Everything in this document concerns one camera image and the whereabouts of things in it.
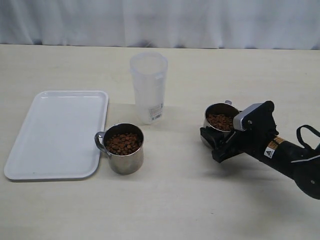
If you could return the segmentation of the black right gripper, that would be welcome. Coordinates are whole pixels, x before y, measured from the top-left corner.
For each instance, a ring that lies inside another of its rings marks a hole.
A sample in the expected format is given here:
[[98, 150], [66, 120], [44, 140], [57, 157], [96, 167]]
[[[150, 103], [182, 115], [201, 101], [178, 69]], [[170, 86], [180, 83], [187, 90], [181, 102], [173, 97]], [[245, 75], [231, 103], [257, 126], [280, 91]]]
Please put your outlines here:
[[212, 158], [216, 162], [221, 163], [241, 153], [257, 158], [262, 152], [263, 144], [279, 134], [273, 117], [275, 104], [271, 100], [261, 103], [265, 103], [266, 107], [262, 121], [258, 125], [251, 125], [246, 131], [233, 129], [231, 134], [231, 131], [210, 126], [200, 128], [202, 142], [212, 149]]

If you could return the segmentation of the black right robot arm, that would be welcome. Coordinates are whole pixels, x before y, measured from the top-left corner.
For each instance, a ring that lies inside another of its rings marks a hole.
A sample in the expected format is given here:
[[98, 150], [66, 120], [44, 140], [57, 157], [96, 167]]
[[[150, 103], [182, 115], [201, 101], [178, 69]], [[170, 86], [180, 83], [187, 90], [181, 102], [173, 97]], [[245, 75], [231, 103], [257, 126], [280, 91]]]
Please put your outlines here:
[[204, 112], [202, 142], [218, 162], [247, 154], [292, 179], [311, 198], [320, 198], [320, 148], [304, 142], [303, 128], [317, 137], [320, 132], [305, 124], [297, 128], [299, 145], [279, 137], [271, 100], [238, 110], [230, 101], [215, 103]]

